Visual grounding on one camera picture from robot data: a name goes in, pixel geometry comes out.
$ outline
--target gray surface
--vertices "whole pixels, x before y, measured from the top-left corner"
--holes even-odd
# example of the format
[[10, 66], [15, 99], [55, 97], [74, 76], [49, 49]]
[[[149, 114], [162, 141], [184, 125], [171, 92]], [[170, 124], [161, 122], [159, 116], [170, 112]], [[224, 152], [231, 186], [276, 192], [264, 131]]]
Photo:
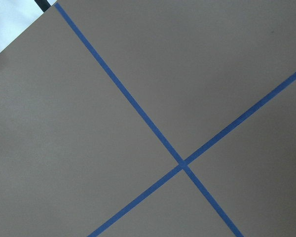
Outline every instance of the gray surface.
[[[60, 3], [184, 158], [296, 71], [296, 1]], [[54, 8], [0, 54], [0, 236], [86, 236], [175, 165]], [[296, 236], [296, 83], [191, 168]], [[232, 233], [180, 173], [101, 236]]]
[[244, 236], [296, 236], [296, 82], [190, 167]]

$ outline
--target white surface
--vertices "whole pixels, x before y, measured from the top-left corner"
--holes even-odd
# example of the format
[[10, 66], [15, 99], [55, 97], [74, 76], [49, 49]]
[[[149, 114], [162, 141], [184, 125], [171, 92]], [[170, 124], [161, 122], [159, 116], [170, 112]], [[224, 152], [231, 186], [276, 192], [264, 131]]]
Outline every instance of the white surface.
[[34, 0], [0, 0], [0, 52], [42, 14]]

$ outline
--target blue tape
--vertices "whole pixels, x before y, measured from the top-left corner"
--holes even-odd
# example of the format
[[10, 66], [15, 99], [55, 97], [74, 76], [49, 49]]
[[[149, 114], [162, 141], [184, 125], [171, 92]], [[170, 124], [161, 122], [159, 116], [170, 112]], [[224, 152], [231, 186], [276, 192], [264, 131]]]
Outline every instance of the blue tape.
[[257, 103], [251, 106], [246, 112], [236, 118], [231, 124], [225, 127], [222, 131], [217, 133], [212, 139], [206, 142], [203, 146], [197, 149], [194, 153], [192, 153], [188, 158], [185, 159], [187, 164], [193, 162], [196, 158], [210, 149], [213, 145], [215, 145], [220, 139], [234, 130], [238, 125], [240, 125], [243, 121], [245, 121], [248, 117], [250, 117], [253, 113], [255, 113], [258, 109], [260, 109], [263, 105], [273, 99], [276, 95], [278, 95], [282, 90], [284, 90], [287, 86], [293, 83], [296, 80], [296, 72], [279, 84], [274, 90], [260, 99]]
[[177, 174], [181, 169], [185, 171], [185, 173], [189, 176], [192, 182], [196, 185], [196, 187], [200, 190], [200, 192], [204, 195], [207, 201], [212, 205], [215, 211], [219, 214], [219, 216], [224, 220], [227, 226], [231, 229], [231, 231], [237, 237], [243, 237], [234, 223], [230, 220], [230, 218], [226, 215], [223, 209], [219, 206], [219, 204], [215, 201], [215, 199], [211, 196], [208, 190], [204, 187], [204, 185], [200, 182], [200, 180], [196, 177], [196, 175], [192, 172], [192, 170], [188, 167], [192, 161], [198, 158], [201, 154], [203, 154], [206, 150], [212, 147], [215, 143], [217, 143], [220, 139], [222, 139], [225, 135], [231, 132], [235, 127], [241, 124], [244, 120], [246, 120], [249, 116], [251, 116], [254, 112], [256, 112], [259, 108], [261, 108], [264, 104], [266, 104], [269, 100], [271, 100], [274, 96], [284, 90], [289, 84], [296, 80], [296, 73], [285, 80], [282, 84], [276, 87], [273, 91], [263, 97], [259, 102], [249, 108], [244, 114], [242, 114], [239, 118], [237, 118], [234, 122], [224, 128], [221, 132], [215, 135], [211, 140], [205, 143], [202, 147], [196, 150], [193, 154], [191, 154], [188, 158], [183, 160], [181, 156], [177, 153], [177, 151], [172, 147], [169, 141], [164, 137], [161, 131], [157, 128], [157, 126], [152, 122], [152, 120], [148, 117], [145, 111], [140, 107], [137, 101], [133, 98], [133, 96], [127, 91], [121, 81], [117, 78], [117, 76], [113, 73], [113, 71], [108, 67], [105, 61], [101, 58], [98, 52], [94, 49], [94, 47], [90, 44], [90, 42], [85, 38], [79, 28], [75, 25], [75, 23], [71, 20], [71, 18], [67, 15], [67, 13], [61, 8], [61, 6], [57, 3], [55, 7], [72, 28], [72, 30], [76, 33], [76, 35], [80, 38], [83, 44], [87, 47], [93, 57], [98, 61], [104, 71], [108, 74], [108, 76], [113, 80], [116, 86], [120, 89], [123, 95], [127, 98], [127, 100], [131, 103], [131, 105], [135, 108], [135, 110], [139, 113], [139, 115], [143, 118], [146, 124], [151, 128], [151, 130], [155, 133], [155, 135], [159, 138], [162, 144], [167, 148], [170, 154], [174, 157], [174, 159], [179, 163], [179, 166], [172, 169], [169, 173], [167, 173], [164, 177], [158, 180], [155, 184], [153, 184], [150, 188], [140, 194], [136, 199], [130, 202], [127, 206], [121, 209], [117, 214], [112, 216], [108, 221], [106, 221], [103, 225], [101, 225], [98, 229], [96, 229], [89, 237], [98, 236], [105, 229], [111, 226], [114, 222], [120, 219], [123, 215], [125, 215], [128, 211], [134, 208], [138, 203], [152, 194], [156, 189], [162, 186], [165, 182], [171, 179], [175, 174]]
[[[109, 68], [109, 66], [102, 59], [102, 57], [95, 50], [95, 48], [91, 45], [91, 43], [87, 40], [87, 38], [82, 34], [82, 32], [75, 25], [75, 23], [71, 20], [71, 18], [68, 16], [68, 14], [61, 8], [61, 6], [58, 3], [55, 4], [55, 6], [58, 9], [58, 11], [61, 13], [61, 15], [64, 17], [64, 19], [67, 21], [69, 26], [72, 28], [72, 30], [77, 34], [77, 36], [80, 38], [80, 40], [83, 42], [83, 44], [87, 47], [87, 49], [93, 55], [93, 57], [98, 61], [98, 63], [101, 65], [101, 67], [104, 69], [104, 71], [108, 74], [108, 76], [112, 79], [112, 81], [119, 88], [119, 90], [123, 93], [123, 95], [129, 101], [129, 103], [135, 108], [135, 110], [138, 112], [138, 114], [143, 118], [143, 120], [146, 122], [146, 124], [150, 127], [150, 129], [154, 132], [154, 134], [159, 138], [161, 143], [166, 147], [166, 149], [169, 151], [169, 153], [178, 162], [180, 167], [185, 171], [185, 173], [188, 175], [188, 177], [197, 186], [199, 191], [205, 196], [205, 198], [208, 200], [208, 202], [211, 204], [211, 206], [215, 209], [215, 211], [220, 215], [220, 217], [224, 220], [224, 222], [227, 224], [227, 226], [231, 229], [231, 231], [237, 237], [243, 237], [243, 235], [240, 233], [240, 231], [235, 226], [235, 224], [232, 222], [232, 220], [227, 216], [227, 214], [223, 211], [223, 209], [218, 205], [218, 203], [215, 201], [213, 196], [206, 190], [204, 185], [200, 182], [200, 180], [196, 177], [196, 175], [188, 167], [187, 163], [181, 158], [181, 156], [177, 153], [177, 151], [172, 147], [170, 142], [165, 138], [165, 136], [161, 133], [161, 131], [158, 129], [158, 127], [153, 123], [153, 121], [149, 118], [149, 116], [145, 113], [145, 111], [140, 107], [140, 105], [137, 103], [137, 101], [134, 99], [134, 97], [124, 87], [124, 85], [121, 83], [121, 81], [117, 78], [117, 76]], [[117, 215], [117, 217], [118, 218], [122, 217], [123, 213], [124, 212], [121, 211], [121, 213], [119, 215]], [[104, 227], [107, 228], [108, 226], [113, 224], [117, 220], [116, 219], [117, 217], [116, 217], [116, 215], [114, 215], [114, 218], [111, 219], [111, 221], [104, 223]]]

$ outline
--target black strip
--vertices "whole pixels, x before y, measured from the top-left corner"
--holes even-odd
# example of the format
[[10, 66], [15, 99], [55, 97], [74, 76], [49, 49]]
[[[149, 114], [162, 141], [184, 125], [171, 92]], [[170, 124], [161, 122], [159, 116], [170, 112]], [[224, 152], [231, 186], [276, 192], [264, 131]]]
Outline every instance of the black strip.
[[47, 0], [34, 0], [43, 12], [46, 12], [50, 8], [50, 4]]

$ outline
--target tape strip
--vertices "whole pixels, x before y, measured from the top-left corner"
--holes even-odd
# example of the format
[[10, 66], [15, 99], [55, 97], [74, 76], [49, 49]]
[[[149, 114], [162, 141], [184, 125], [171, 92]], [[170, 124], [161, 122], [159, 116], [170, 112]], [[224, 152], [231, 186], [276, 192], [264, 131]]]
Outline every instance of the tape strip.
[[225, 129], [223, 129], [220, 133], [215, 135], [211, 140], [205, 143], [202, 147], [196, 150], [193, 154], [191, 154], [188, 158], [183, 160], [180, 155], [176, 152], [176, 150], [172, 147], [169, 141], [164, 137], [161, 131], [157, 128], [157, 126], [152, 122], [152, 120], [148, 117], [145, 111], [140, 107], [137, 101], [133, 98], [133, 96], [128, 92], [128, 90], [124, 87], [121, 81], [117, 78], [117, 76], [113, 73], [113, 71], [108, 67], [105, 61], [101, 58], [98, 52], [93, 48], [90, 42], [86, 39], [86, 37], [82, 34], [79, 28], [75, 25], [75, 23], [71, 20], [68, 14], [62, 9], [62, 7], [57, 3], [55, 7], [72, 28], [72, 30], [76, 33], [76, 35], [80, 38], [83, 44], [87, 47], [93, 57], [98, 61], [101, 67], [105, 70], [108, 76], [113, 80], [116, 86], [120, 89], [123, 95], [127, 98], [127, 100], [131, 103], [131, 105], [135, 108], [135, 110], [139, 113], [139, 115], [143, 118], [146, 124], [151, 128], [151, 130], [155, 133], [155, 135], [159, 138], [162, 144], [167, 148], [170, 154], [174, 157], [174, 159], [179, 163], [179, 166], [175, 167], [168, 174], [158, 180], [154, 185], [144, 191], [141, 195], [139, 195], [136, 199], [130, 202], [127, 206], [125, 206], [122, 210], [120, 210], [116, 215], [111, 217], [108, 221], [106, 221], [102, 226], [96, 229], [89, 237], [98, 236], [105, 229], [111, 226], [114, 222], [116, 222], [119, 218], [125, 215], [128, 211], [130, 211], [133, 207], [135, 207], [139, 202], [148, 197], [151, 193], [153, 193], [156, 189], [158, 189], [161, 185], [167, 182], [170, 178], [172, 178], [175, 174], [177, 174], [181, 169], [185, 171], [185, 173], [189, 176], [192, 182], [196, 185], [196, 187], [200, 190], [200, 192], [204, 195], [204, 197], [208, 200], [208, 202], [212, 205], [215, 211], [220, 215], [220, 217], [225, 221], [231, 231], [237, 237], [243, 237], [238, 228], [234, 225], [234, 223], [230, 220], [230, 218], [226, 215], [223, 209], [219, 206], [219, 204], [215, 201], [215, 199], [211, 196], [211, 194], [207, 191], [204, 185], [200, 182], [200, 180], [196, 177], [196, 175], [191, 171], [187, 164], [190, 164], [193, 160], [203, 154], [206, 150], [212, 147], [215, 143], [217, 143], [220, 139], [222, 139], [226, 134], [232, 131], [236, 126], [241, 124], [245, 119], [251, 116], [255, 111], [261, 108], [264, 104], [266, 104], [269, 100], [271, 100], [275, 95], [285, 89], [289, 84], [291, 84], [294, 80], [296, 80], [296, 73], [285, 80], [282, 84], [280, 84], [277, 88], [267, 94], [264, 98], [262, 98], [259, 102], [253, 105], [250, 109], [248, 109], [243, 115], [237, 118], [234, 122], [228, 125]]

